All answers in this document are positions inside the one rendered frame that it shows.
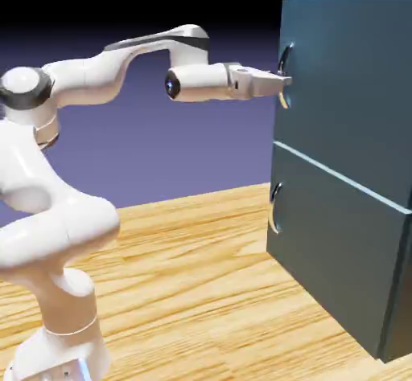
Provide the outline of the teal blue cabinet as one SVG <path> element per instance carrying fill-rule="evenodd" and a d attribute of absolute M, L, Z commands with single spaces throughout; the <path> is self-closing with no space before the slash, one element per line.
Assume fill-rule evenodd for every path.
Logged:
<path fill-rule="evenodd" d="M 412 0 L 285 0 L 268 253 L 374 358 L 412 353 Z"/>

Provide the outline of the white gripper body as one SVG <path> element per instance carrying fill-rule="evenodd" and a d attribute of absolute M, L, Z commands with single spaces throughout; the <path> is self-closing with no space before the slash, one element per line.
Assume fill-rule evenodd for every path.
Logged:
<path fill-rule="evenodd" d="M 251 77 L 249 94 L 252 97 L 274 96 L 283 90 L 284 76 L 256 68 L 248 68 L 248 73 Z"/>

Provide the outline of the teal cabinet door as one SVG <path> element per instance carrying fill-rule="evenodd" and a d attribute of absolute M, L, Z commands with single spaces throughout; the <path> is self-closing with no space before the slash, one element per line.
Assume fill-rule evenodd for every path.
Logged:
<path fill-rule="evenodd" d="M 275 137 L 412 207 L 412 0 L 285 0 Z"/>
<path fill-rule="evenodd" d="M 267 251 L 371 356 L 412 354 L 412 210 L 281 142 Z"/>

